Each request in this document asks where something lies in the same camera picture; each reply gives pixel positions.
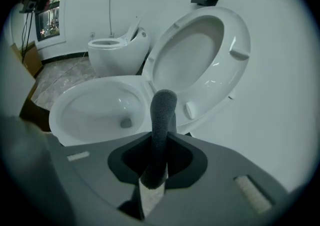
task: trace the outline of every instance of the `toilet lid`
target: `toilet lid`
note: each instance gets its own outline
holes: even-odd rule
[[[243,75],[251,50],[246,24],[221,7],[195,10],[176,21],[152,49],[142,76],[150,96],[177,94],[177,126],[218,108]]]
[[[135,32],[138,29],[138,25],[139,25],[140,21],[141,21],[141,18],[136,18],[132,22],[131,26],[129,27],[129,30],[125,35],[125,40],[127,43],[129,43],[132,40],[133,36],[135,35]]]

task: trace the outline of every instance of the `white toilet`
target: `white toilet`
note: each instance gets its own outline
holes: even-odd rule
[[[94,79],[62,94],[50,112],[52,133],[71,146],[151,131],[152,97],[170,89],[178,97],[177,131],[185,134],[232,103],[250,42],[246,24],[233,11],[192,11],[155,44],[142,76]]]
[[[91,66],[100,77],[135,75],[150,46],[148,34],[133,22],[128,32],[119,38],[104,38],[88,43]]]

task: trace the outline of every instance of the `window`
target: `window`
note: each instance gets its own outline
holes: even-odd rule
[[[35,14],[35,28],[38,41],[60,35],[59,8],[60,0],[51,0],[47,11]]]

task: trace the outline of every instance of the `marble floor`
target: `marble floor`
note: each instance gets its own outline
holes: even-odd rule
[[[66,90],[95,78],[98,76],[91,67],[88,57],[70,58],[45,64],[36,78],[37,88],[31,100],[36,105],[50,110],[54,101]]]

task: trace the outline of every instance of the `toilet drain hole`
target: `toilet drain hole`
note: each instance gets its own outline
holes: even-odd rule
[[[120,126],[122,128],[130,128],[132,127],[132,121],[130,118],[125,118],[123,120],[120,121]]]

